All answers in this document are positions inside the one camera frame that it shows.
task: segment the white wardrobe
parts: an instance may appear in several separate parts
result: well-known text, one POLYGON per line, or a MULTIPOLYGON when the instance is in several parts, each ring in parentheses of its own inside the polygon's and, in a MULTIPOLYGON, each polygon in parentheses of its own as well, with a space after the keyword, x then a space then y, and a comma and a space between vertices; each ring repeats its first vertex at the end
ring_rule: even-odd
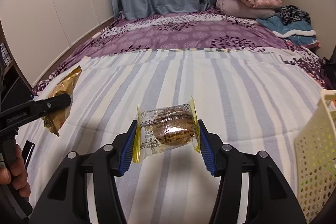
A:
POLYGON ((111 0, 0 0, 8 46, 32 86, 72 45, 113 16, 111 0))

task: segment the blue towel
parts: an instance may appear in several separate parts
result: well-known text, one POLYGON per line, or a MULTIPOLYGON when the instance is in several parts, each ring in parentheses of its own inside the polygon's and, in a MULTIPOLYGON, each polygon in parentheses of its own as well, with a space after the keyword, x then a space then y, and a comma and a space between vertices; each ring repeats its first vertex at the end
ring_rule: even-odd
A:
POLYGON ((304 37, 302 35, 292 35, 288 39, 297 46, 308 46, 316 43, 316 37, 304 37))
POLYGON ((289 39, 297 46, 306 46, 316 41, 316 32, 305 20, 292 22, 288 25, 284 25, 278 16, 266 20, 258 18, 256 21, 270 29, 277 37, 289 39))

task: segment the pillow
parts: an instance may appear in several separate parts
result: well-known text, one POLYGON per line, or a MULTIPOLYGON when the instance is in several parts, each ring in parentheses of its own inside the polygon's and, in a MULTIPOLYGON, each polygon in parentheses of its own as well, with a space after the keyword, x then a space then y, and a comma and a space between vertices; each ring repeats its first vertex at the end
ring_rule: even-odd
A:
POLYGON ((268 19, 275 15, 273 9, 251 8, 240 0, 217 0, 216 7, 224 15, 234 17, 268 19))

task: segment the shelf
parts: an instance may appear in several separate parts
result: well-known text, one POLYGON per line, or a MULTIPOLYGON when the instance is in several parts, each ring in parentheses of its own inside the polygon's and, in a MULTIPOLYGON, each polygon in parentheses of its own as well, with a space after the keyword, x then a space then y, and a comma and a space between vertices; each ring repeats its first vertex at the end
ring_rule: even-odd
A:
POLYGON ((13 85, 11 85, 11 87, 7 90, 4 90, 4 94, 1 94, 1 103, 6 99, 7 95, 9 94, 9 92, 11 91, 11 89, 15 86, 15 84, 19 81, 20 77, 17 77, 16 80, 14 81, 13 85))
POLYGON ((7 67, 5 67, 4 75, 6 75, 6 73, 11 69, 11 67, 14 66, 14 64, 15 64, 15 62, 12 61, 12 62, 10 62, 10 64, 7 67))

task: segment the metal screw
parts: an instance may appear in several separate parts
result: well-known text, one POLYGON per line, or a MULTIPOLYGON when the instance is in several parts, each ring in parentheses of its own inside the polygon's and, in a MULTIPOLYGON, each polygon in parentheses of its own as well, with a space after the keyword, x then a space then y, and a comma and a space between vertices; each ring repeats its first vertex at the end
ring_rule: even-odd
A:
POLYGON ((109 151, 111 151, 113 149, 113 146, 110 145, 110 144, 107 144, 107 145, 104 146, 103 149, 104 149, 104 151, 109 152, 109 151))
POLYGON ((259 152, 259 156, 262 157, 262 158, 267 158, 268 157, 268 154, 266 151, 260 151, 259 152))
POLYGON ((222 146, 222 149, 223 149, 224 151, 230 151, 230 150, 232 149, 232 146, 229 145, 229 144, 224 144, 224 145, 222 146))
POLYGON ((73 158, 75 158, 77 156, 77 154, 76 154, 76 152, 70 152, 69 154, 68 154, 68 158, 69 159, 73 159, 73 158))

